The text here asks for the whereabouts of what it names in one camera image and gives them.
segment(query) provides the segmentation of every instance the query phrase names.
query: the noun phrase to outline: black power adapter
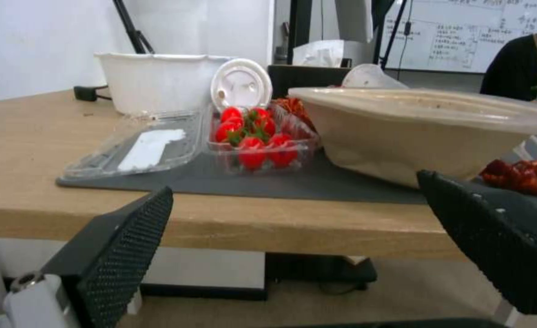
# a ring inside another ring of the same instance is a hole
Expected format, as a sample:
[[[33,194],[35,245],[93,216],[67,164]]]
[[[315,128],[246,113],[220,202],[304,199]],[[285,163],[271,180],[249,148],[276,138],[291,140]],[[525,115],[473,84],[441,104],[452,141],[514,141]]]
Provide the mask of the black power adapter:
[[[112,98],[107,96],[101,96],[96,93],[97,90],[106,89],[108,85],[102,87],[74,87],[74,96],[77,100],[83,100],[85,102],[95,102],[96,99],[102,98],[106,100],[112,100]]]

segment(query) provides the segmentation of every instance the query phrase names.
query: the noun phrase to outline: clear plastic lid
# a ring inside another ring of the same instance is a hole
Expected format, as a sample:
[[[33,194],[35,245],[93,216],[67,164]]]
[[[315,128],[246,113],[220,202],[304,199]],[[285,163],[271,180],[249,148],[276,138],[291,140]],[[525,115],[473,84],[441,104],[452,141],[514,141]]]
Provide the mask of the clear plastic lid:
[[[186,164],[201,150],[203,111],[125,116],[92,154],[66,167],[62,179],[141,174]]]

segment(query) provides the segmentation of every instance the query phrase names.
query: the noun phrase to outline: floor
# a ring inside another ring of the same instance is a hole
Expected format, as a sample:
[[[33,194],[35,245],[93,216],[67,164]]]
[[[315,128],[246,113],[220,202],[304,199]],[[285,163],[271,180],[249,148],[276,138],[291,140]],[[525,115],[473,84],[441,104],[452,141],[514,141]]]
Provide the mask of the floor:
[[[499,293],[472,263],[434,260],[373,260],[378,282],[366,291],[324,295],[316,284],[269,286],[266,302],[145,297],[137,316],[120,328],[274,327],[339,322],[430,318],[488,318]],[[537,328],[522,316],[516,328]]]

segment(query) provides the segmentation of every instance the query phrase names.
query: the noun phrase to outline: white plastic cup lid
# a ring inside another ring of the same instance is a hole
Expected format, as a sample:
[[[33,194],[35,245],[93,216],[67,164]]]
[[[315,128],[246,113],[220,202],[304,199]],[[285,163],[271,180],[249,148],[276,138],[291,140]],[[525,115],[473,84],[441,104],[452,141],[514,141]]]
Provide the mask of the white plastic cup lid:
[[[212,78],[210,93],[220,112],[229,106],[266,106],[272,97],[272,83],[262,66],[252,60],[237,58],[218,68]]]

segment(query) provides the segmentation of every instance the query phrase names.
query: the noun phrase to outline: black shirt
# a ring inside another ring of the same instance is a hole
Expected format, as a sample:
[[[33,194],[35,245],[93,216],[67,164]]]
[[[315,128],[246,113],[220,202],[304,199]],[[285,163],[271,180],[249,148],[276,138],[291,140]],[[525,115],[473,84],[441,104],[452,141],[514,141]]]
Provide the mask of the black shirt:
[[[481,93],[532,101],[537,97],[537,46],[533,35],[508,42],[487,68]]]

